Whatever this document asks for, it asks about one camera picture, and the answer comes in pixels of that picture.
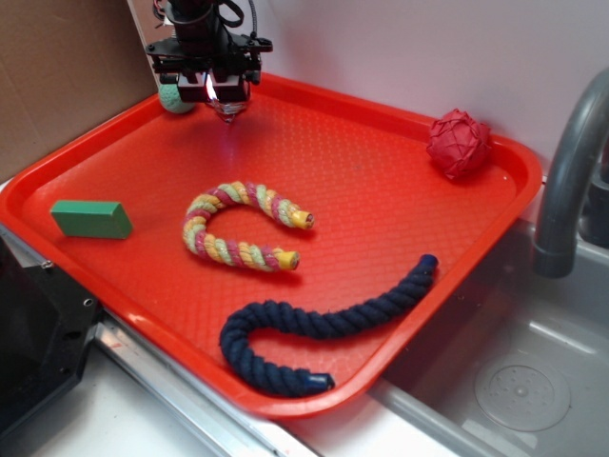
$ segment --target sink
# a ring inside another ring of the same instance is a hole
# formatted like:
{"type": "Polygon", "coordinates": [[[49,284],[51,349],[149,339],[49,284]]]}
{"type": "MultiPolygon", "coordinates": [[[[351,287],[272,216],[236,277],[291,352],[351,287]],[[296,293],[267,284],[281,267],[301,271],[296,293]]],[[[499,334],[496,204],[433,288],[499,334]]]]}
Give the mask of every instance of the sink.
{"type": "Polygon", "coordinates": [[[532,234],[512,227],[383,382],[403,414],[480,455],[606,455],[609,256],[580,240],[573,272],[545,279],[532,234]]]}

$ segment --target green foam block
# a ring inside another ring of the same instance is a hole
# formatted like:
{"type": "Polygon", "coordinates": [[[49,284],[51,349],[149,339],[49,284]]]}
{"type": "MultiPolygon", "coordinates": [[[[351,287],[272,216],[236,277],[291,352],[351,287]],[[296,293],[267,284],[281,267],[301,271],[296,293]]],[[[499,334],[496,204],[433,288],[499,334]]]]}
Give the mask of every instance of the green foam block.
{"type": "Polygon", "coordinates": [[[50,214],[67,236],[125,239],[133,230],[118,202],[59,200],[50,214]]]}

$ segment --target red tray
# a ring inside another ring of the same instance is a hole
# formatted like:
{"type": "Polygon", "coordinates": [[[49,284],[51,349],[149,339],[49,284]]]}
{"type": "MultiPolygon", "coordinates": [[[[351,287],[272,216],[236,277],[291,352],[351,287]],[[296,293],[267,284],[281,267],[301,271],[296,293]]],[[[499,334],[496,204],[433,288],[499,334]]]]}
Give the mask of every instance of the red tray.
{"type": "Polygon", "coordinates": [[[498,136],[481,169],[446,179],[425,152],[431,122],[271,75],[231,125],[205,106],[170,114],[151,97],[13,179],[0,195],[0,219],[235,404],[271,418],[312,415],[365,391],[540,187],[534,154],[498,136]],[[298,250],[296,271],[231,268],[183,245],[192,199],[236,180],[277,190],[311,211],[315,228],[280,227],[239,207],[213,218],[209,231],[298,250]],[[121,241],[63,236],[49,214],[60,199],[122,202],[134,230],[121,241]],[[252,335],[268,360],[330,372],[333,390],[270,397],[223,359],[219,333],[236,309],[265,299],[347,308],[396,285],[426,252],[440,259],[438,282],[402,319],[332,342],[252,335]]]}

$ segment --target red ball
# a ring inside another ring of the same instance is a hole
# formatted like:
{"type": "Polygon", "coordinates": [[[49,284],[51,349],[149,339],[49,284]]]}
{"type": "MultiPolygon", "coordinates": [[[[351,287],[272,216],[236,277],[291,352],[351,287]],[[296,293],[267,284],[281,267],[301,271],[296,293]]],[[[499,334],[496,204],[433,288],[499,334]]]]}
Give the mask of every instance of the red ball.
{"type": "Polygon", "coordinates": [[[431,125],[427,152],[444,174],[454,179],[478,168],[490,151],[490,128],[465,111],[454,109],[431,125]]]}

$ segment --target multicolored rope toy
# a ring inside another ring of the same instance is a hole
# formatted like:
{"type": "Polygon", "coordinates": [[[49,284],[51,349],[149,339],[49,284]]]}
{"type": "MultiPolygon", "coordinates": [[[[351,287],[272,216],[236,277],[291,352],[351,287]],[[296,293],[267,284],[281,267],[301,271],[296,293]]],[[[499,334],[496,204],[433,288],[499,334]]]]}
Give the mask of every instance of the multicolored rope toy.
{"type": "Polygon", "coordinates": [[[188,249],[204,259],[232,267],[262,271],[296,269],[300,262],[300,254],[296,251],[225,241],[206,231],[212,214],[237,204],[259,208],[278,223],[291,228],[311,229],[315,223],[313,214],[302,211],[298,205],[262,184],[243,184],[239,181],[221,184],[199,195],[188,208],[183,231],[188,249]]]}
{"type": "Polygon", "coordinates": [[[430,254],[390,291],[360,305],[320,314],[267,300],[250,303],[228,317],[220,334],[220,348],[232,369],[251,386],[284,397],[305,397],[335,386],[329,373],[278,367],[254,354],[247,336],[257,328],[276,328],[317,340],[342,338],[384,324],[415,307],[431,289],[438,259],[430,254]]]}

